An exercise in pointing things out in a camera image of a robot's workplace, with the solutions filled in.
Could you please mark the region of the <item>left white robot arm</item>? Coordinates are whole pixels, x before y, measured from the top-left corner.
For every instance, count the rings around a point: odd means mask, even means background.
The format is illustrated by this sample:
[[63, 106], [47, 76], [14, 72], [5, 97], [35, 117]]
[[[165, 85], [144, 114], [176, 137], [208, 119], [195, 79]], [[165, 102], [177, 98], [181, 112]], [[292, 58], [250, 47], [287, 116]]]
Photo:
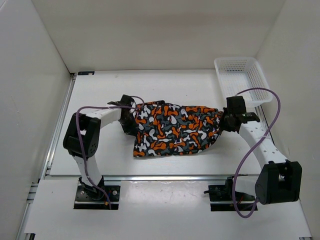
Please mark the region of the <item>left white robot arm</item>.
[[125, 134], [138, 134], [134, 113], [138, 110], [135, 96], [123, 95], [119, 101], [105, 106], [83, 106], [71, 117], [64, 139], [63, 148], [76, 161], [83, 191], [93, 200], [109, 200], [105, 190], [104, 177], [95, 158], [98, 150], [100, 131], [114, 122], [119, 122]]

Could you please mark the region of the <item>orange camouflage shorts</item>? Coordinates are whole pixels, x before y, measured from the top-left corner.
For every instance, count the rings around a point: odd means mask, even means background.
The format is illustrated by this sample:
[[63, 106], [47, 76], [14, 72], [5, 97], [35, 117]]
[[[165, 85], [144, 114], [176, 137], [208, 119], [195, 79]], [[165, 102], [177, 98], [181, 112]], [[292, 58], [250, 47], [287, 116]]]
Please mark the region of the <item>orange camouflage shorts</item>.
[[221, 136], [223, 111], [184, 106], [163, 100], [140, 105], [133, 113], [137, 134], [135, 158], [192, 155], [212, 146]]

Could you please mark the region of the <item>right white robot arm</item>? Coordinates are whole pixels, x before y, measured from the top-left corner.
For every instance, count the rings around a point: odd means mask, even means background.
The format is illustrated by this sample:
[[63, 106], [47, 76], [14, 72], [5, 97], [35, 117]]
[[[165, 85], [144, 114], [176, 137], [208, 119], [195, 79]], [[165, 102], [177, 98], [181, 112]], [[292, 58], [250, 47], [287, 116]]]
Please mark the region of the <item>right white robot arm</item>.
[[299, 199], [302, 166], [297, 161], [289, 161], [267, 138], [257, 114], [247, 112], [242, 96], [226, 99], [220, 127], [238, 133], [249, 145], [249, 152], [254, 154], [261, 168], [257, 177], [240, 175], [237, 170], [233, 182], [224, 188], [227, 198], [236, 200], [244, 193], [254, 196], [262, 205]]

